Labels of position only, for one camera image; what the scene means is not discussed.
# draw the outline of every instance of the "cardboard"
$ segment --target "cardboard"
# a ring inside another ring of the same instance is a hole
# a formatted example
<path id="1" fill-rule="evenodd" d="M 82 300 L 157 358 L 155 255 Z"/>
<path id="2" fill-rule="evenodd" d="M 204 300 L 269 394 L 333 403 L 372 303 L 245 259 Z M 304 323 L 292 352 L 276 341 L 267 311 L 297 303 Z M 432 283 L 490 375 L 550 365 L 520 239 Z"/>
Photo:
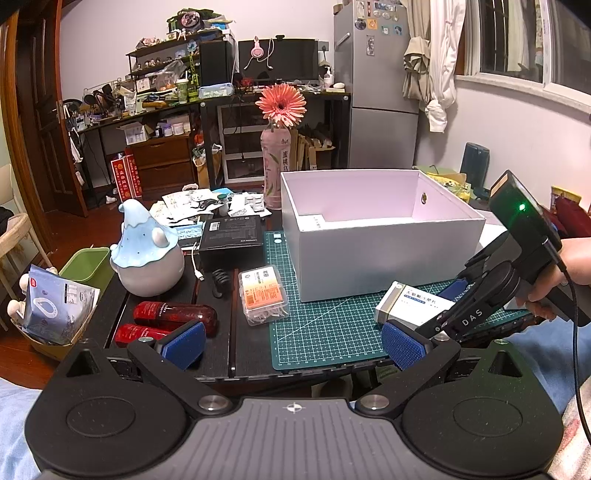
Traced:
<path id="1" fill-rule="evenodd" d="M 376 293 L 394 281 L 418 286 L 454 278 L 485 224 L 417 170 L 299 171 L 282 173 L 281 182 L 301 301 Z"/>

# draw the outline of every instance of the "green plastic basket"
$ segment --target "green plastic basket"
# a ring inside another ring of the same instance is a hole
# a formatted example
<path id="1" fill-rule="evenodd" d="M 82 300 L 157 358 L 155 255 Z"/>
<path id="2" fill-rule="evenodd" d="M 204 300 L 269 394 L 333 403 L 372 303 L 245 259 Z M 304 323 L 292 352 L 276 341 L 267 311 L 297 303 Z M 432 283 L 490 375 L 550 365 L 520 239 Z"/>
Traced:
<path id="1" fill-rule="evenodd" d="M 60 271 L 60 276 L 89 287 L 99 288 L 104 293 L 113 276 L 108 247 L 83 248 L 77 251 Z"/>

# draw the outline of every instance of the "headphones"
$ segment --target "headphones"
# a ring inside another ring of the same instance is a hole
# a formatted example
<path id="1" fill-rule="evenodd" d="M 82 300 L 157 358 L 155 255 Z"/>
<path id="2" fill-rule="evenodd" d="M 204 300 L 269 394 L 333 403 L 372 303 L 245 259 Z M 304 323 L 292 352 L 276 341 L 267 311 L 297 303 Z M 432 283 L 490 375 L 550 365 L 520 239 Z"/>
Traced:
<path id="1" fill-rule="evenodd" d="M 273 55 L 274 51 L 275 51 L 275 41 L 273 39 L 270 39 L 269 40 L 269 53 L 267 55 L 267 58 L 264 59 L 263 57 L 265 56 L 265 50 L 261 47 L 261 43 L 259 42 L 258 37 L 255 37 L 255 46 L 251 50 L 251 59 L 248 60 L 248 63 L 244 67 L 244 70 L 246 70 L 250 66 L 252 59 L 256 59 L 256 61 L 258 63 L 262 63 L 264 61 L 267 61 L 267 68 L 269 70 L 272 70 L 273 67 L 271 65 L 269 65 L 269 59 L 271 58 L 271 55 Z"/>

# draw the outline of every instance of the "wooden drawer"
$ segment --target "wooden drawer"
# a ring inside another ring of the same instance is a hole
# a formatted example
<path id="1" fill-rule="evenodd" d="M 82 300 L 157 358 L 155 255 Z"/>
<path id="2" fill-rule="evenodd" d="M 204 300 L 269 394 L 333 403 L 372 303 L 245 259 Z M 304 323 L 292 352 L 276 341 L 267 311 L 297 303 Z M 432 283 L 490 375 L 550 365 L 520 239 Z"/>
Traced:
<path id="1" fill-rule="evenodd" d="M 193 169 L 189 160 L 163 167 L 145 168 L 139 171 L 139 179 L 143 190 L 183 187 L 194 182 Z"/>
<path id="2" fill-rule="evenodd" d="M 188 161 L 191 158 L 188 135 L 153 138 L 133 145 L 132 150 L 139 170 Z"/>

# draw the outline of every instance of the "pink gerbera daisy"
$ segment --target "pink gerbera daisy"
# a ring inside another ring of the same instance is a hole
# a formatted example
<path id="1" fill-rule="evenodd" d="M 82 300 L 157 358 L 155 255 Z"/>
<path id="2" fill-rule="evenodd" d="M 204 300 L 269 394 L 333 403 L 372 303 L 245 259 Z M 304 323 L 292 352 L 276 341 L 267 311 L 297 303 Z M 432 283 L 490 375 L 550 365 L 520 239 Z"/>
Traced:
<path id="1" fill-rule="evenodd" d="M 264 114 L 280 127 L 293 127 L 301 122 L 306 112 L 304 96 L 286 83 L 266 87 L 256 102 Z"/>

